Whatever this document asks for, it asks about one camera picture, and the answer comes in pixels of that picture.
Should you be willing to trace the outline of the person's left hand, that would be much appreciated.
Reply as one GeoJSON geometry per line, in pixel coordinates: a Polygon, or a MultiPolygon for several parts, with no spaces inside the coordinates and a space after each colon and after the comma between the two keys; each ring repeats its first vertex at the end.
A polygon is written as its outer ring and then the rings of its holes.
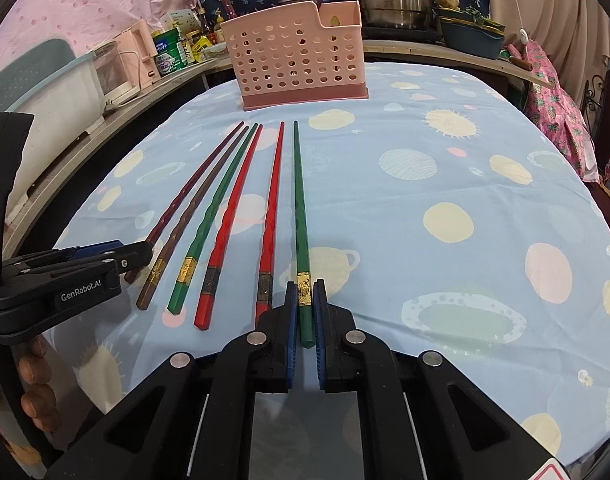
{"type": "Polygon", "coordinates": [[[29,387],[20,399],[23,412],[37,428],[51,434],[61,427],[61,418],[54,391],[49,385],[52,370],[46,359],[48,349],[43,336],[29,341],[18,360],[17,369],[20,379],[29,387]]]}

